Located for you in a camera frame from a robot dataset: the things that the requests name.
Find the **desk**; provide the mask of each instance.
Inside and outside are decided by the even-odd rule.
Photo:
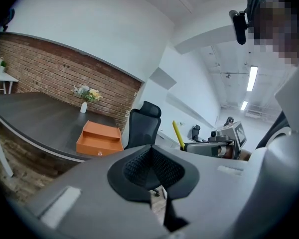
[[[87,121],[117,127],[114,118],[87,111],[42,92],[0,95],[0,122],[31,145],[52,155],[83,162],[93,156],[76,153],[76,141]],[[2,147],[0,161],[12,176]]]
[[[170,147],[170,148],[173,148],[173,149],[179,149],[180,148],[179,142],[172,139],[171,137],[169,137],[161,129],[159,129],[157,131],[155,144]]]
[[[5,90],[4,82],[10,82],[8,94],[11,94],[11,88],[12,88],[13,82],[18,82],[18,80],[16,78],[12,77],[11,75],[9,75],[5,72],[0,73],[0,81],[3,82],[3,91],[5,94],[6,94],[6,90]]]

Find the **flowers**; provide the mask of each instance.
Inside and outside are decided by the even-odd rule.
[[[98,90],[92,89],[86,85],[82,85],[79,89],[74,86],[74,93],[77,93],[87,102],[99,100],[102,96]]]

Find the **black mesh pad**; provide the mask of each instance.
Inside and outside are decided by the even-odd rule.
[[[199,180],[194,165],[157,146],[146,145],[114,163],[109,169],[108,181],[126,200],[150,203],[145,185],[151,169],[171,200],[188,196]]]

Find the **dark gray desk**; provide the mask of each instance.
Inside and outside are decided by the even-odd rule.
[[[116,127],[112,117],[87,111],[42,92],[0,95],[0,121],[19,137],[51,154],[82,162],[76,141],[87,121]]]

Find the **mesh chair back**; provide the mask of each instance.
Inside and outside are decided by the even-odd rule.
[[[129,143],[125,149],[155,144],[160,116],[160,108],[147,101],[144,101],[144,105],[140,110],[131,110]]]

